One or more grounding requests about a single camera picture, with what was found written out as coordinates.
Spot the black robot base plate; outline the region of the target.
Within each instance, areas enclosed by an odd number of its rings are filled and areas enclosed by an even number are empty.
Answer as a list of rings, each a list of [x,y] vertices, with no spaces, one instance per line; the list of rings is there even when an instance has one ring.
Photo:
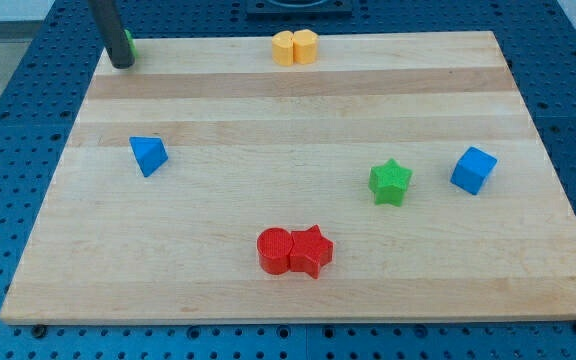
[[[351,15],[352,0],[245,0],[246,14],[275,15]]]

